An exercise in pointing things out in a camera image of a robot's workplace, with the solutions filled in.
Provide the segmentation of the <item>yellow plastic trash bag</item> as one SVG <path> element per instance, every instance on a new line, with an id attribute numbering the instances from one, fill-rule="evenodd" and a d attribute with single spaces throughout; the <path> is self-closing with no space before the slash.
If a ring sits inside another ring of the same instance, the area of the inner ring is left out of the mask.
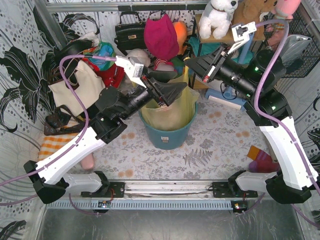
<path id="1" fill-rule="evenodd" d="M 140 110 L 140 114 L 156 130 L 175 131 L 191 122 L 199 96 L 197 91 L 187 86 L 170 106 L 159 106 L 152 100 Z"/>

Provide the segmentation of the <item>teal plastic trash bin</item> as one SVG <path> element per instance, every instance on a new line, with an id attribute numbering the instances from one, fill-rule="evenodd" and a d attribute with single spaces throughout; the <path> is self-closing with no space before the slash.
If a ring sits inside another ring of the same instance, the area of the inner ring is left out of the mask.
<path id="1" fill-rule="evenodd" d="M 180 129 L 172 131 L 163 131 L 151 127 L 149 124 L 146 123 L 146 121 L 142 117 L 142 114 L 138 112 L 138 115 L 144 125 L 148 139 L 153 144 L 153 146 L 161 150 L 173 150 L 182 146 L 185 140 L 187 139 L 187 135 L 189 133 L 192 123 L 196 119 L 198 111 L 197 102 L 194 104 L 194 107 L 195 112 L 189 123 Z"/>

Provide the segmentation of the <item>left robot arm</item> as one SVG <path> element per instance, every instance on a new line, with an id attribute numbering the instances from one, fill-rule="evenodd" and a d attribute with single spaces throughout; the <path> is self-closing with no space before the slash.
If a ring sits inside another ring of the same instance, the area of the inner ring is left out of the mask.
<path id="1" fill-rule="evenodd" d="M 90 174 L 69 174 L 68 171 L 116 139 L 127 128 L 124 121 L 151 100 L 170 106 L 188 85 L 157 81 L 147 69 L 142 71 L 140 79 L 145 85 L 137 85 L 127 94 L 113 86 L 104 88 L 95 102 L 98 113 L 88 122 L 87 128 L 51 156 L 24 164 L 36 195 L 44 204 L 68 194 L 80 194 L 84 198 L 112 197 L 114 190 L 102 171 Z"/>

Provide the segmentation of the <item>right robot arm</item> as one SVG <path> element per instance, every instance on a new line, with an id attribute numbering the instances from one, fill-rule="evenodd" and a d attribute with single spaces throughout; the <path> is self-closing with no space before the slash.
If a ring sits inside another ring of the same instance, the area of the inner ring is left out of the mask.
<path id="1" fill-rule="evenodd" d="M 223 47 L 207 55 L 185 60 L 185 65 L 205 82 L 220 80 L 244 95 L 244 109 L 266 137 L 279 163 L 278 170 L 257 173 L 240 170 L 227 182 L 214 183 L 217 198 L 269 194 L 280 204 L 302 204 L 320 184 L 320 177 L 308 160 L 295 130 L 292 110 L 275 89 L 286 68 L 278 57 L 268 69 L 274 53 L 259 51 L 248 66 L 232 60 Z"/>

